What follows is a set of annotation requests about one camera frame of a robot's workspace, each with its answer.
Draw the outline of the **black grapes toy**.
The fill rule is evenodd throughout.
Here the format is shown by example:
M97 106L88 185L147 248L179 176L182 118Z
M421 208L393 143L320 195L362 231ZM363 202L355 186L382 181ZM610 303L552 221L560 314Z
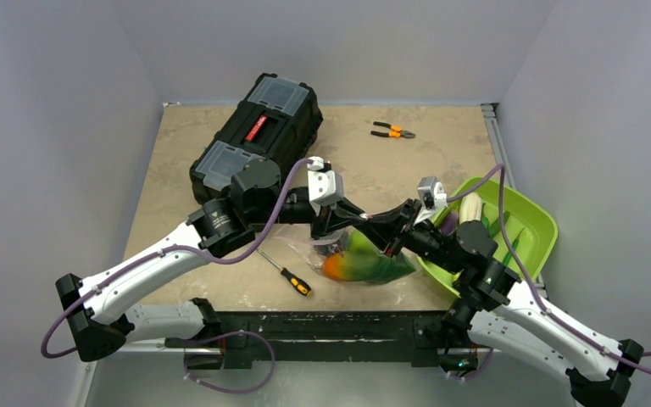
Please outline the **black grapes toy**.
M313 250L319 256L324 258L330 257L342 251L342 240L316 241Z

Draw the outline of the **green bok choy toy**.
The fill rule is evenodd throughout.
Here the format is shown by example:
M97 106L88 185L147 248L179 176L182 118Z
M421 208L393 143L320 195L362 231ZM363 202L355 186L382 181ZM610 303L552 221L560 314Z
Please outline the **green bok choy toy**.
M372 261L366 281L370 284L388 284L416 271L416 267L404 254L394 257L378 255Z

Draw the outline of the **clear zip top bag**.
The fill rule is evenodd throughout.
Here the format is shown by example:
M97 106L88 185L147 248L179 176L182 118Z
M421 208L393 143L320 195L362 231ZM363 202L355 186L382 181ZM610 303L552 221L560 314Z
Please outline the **clear zip top bag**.
M317 275L348 284L386 285L413 274L408 255L388 257L352 227L313 240L307 225L283 225L274 238L287 244Z

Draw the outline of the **orange mango toy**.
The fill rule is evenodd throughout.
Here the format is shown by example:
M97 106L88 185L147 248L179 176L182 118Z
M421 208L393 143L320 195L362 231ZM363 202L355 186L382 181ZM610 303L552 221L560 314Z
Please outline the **orange mango toy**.
M320 267L321 274L338 282L364 282L372 266L369 255L341 252L327 257Z

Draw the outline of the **green apple toy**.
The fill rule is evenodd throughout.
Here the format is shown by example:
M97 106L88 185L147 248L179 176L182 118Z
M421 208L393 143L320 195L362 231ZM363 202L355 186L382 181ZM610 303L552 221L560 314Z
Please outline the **green apple toy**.
M378 256L380 249L361 231L351 230L348 236L347 251L352 254Z

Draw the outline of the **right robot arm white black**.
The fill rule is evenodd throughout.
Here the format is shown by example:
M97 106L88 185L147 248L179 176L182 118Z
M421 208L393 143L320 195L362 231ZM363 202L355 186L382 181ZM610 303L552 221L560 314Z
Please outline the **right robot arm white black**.
M475 318L493 313L519 326L564 358L570 394L583 406L622 406L631 389L634 365L643 347L614 340L572 319L546 301L524 270L515 271L495 258L498 247L479 220L462 221L444 234L420 219L422 205L409 199L377 215L360 215L357 229L385 254L406 248L457 277L459 296L442 319L442 334L461 345L476 331Z

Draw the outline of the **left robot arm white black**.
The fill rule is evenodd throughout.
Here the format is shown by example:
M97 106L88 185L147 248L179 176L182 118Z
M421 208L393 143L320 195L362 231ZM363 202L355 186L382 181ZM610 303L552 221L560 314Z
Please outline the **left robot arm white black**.
M68 274L56 288L84 362L100 360L127 343L174 338L199 347L214 343L219 324L209 302L195 298L169 306L142 304L165 284L205 265L234 265L253 254L276 224L318 221L345 198L343 181L321 157L297 161L287 175L275 162L254 159L231 178L221 194L202 203L166 237L94 276Z

